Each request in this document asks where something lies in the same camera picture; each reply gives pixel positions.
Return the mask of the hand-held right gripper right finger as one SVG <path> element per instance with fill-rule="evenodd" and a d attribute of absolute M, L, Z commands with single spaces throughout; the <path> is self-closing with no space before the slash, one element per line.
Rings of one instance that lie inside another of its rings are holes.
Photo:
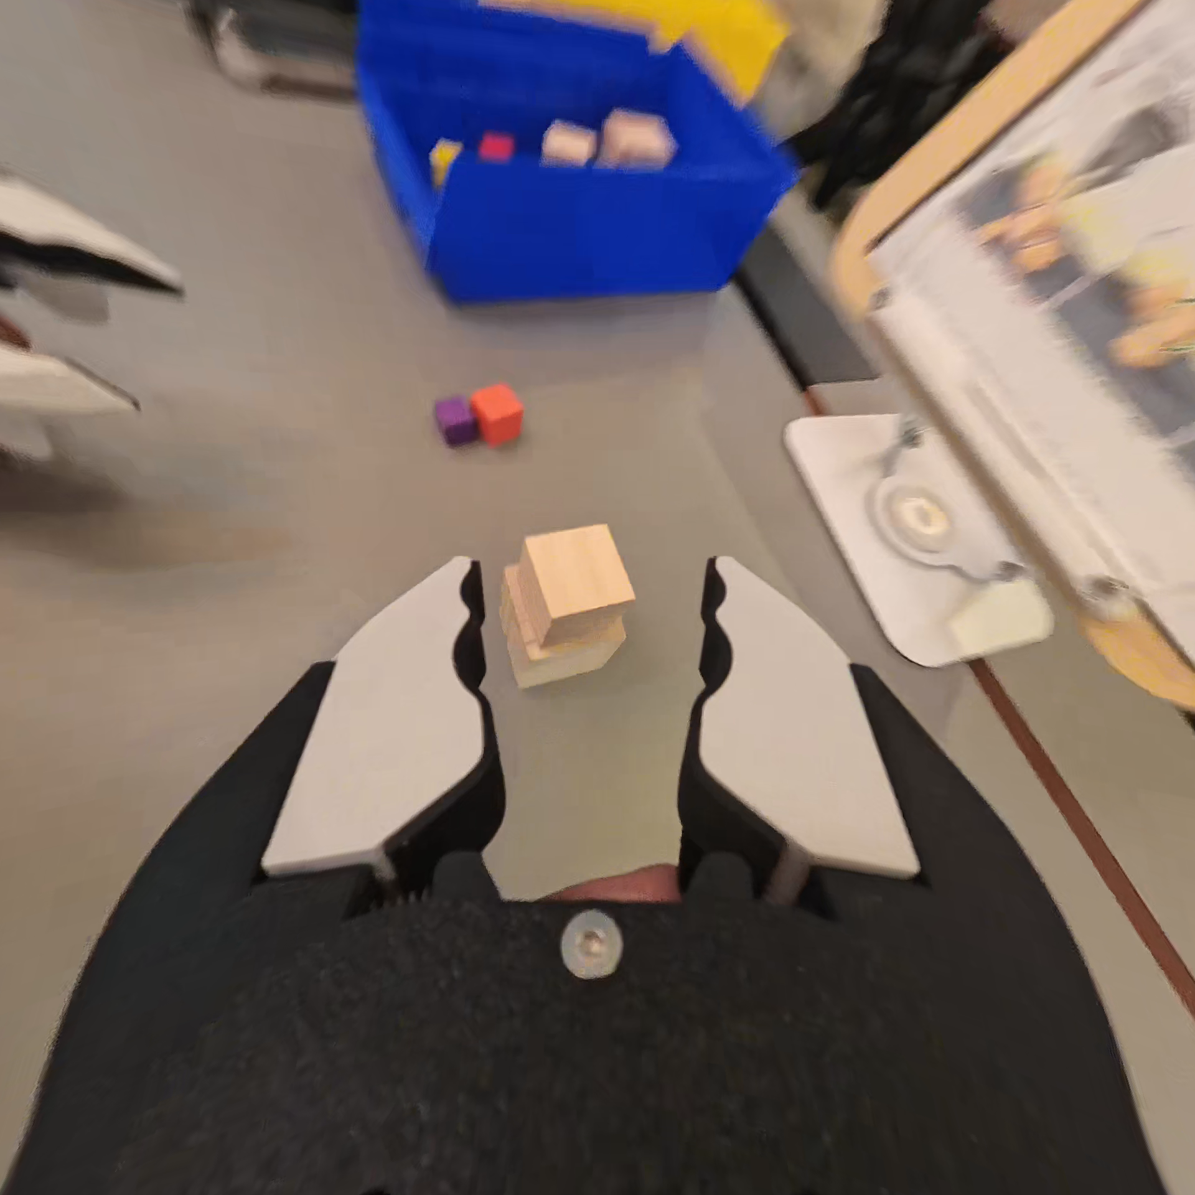
<path fill-rule="evenodd" d="M 680 871 L 729 854 L 754 884 L 813 868 L 919 871 L 852 664 L 800 607 L 728 556 L 706 561 L 700 691 L 678 778 Z"/>

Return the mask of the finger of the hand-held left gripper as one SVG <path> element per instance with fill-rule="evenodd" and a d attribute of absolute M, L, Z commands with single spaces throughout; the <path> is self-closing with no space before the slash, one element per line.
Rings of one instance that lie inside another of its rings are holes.
<path fill-rule="evenodd" d="M 1 408 L 37 416 L 139 414 L 138 401 L 82 366 L 1 343 Z"/>
<path fill-rule="evenodd" d="M 179 273 L 148 249 L 13 172 L 1 175 L 1 287 L 12 292 L 19 271 L 174 297 Z"/>

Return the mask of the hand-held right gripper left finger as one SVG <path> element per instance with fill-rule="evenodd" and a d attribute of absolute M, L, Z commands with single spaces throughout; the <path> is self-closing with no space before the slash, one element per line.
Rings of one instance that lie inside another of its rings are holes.
<path fill-rule="evenodd" d="M 482 853 L 505 812 L 481 684 L 480 564 L 450 558 L 380 608 L 335 653 L 261 857 L 271 879 L 367 868 L 428 884 Z"/>

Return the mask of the large wooden cube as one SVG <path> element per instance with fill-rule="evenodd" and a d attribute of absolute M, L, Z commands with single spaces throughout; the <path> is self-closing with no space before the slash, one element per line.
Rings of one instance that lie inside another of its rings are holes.
<path fill-rule="evenodd" d="M 518 567 L 509 564 L 502 571 L 499 619 L 518 690 L 597 671 L 616 655 L 626 640 L 623 620 L 618 615 L 579 639 L 542 647 L 533 638 L 526 605 Z"/>
<path fill-rule="evenodd" d="M 678 144 L 663 117 L 614 109 L 604 119 L 596 166 L 607 170 L 663 171 Z"/>

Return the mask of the blue plastic bin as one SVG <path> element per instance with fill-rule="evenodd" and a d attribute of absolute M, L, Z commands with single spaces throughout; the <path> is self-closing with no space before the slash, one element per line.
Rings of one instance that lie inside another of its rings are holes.
<path fill-rule="evenodd" d="M 795 159 L 684 47 L 466 3 L 360 3 L 357 95 L 395 217 L 456 304 L 716 292 L 799 180 Z M 545 166 L 545 130 L 664 119 L 663 170 Z M 515 156 L 481 162 L 485 131 Z M 461 144 L 434 191 L 428 156 Z"/>

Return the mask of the yellow plastic bin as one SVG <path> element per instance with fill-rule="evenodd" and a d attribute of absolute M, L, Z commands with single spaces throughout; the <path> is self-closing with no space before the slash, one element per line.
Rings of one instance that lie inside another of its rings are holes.
<path fill-rule="evenodd" d="M 764 2 L 486 2 L 485 7 L 640 34 L 652 53 L 680 45 L 739 109 L 754 100 L 791 33 Z"/>

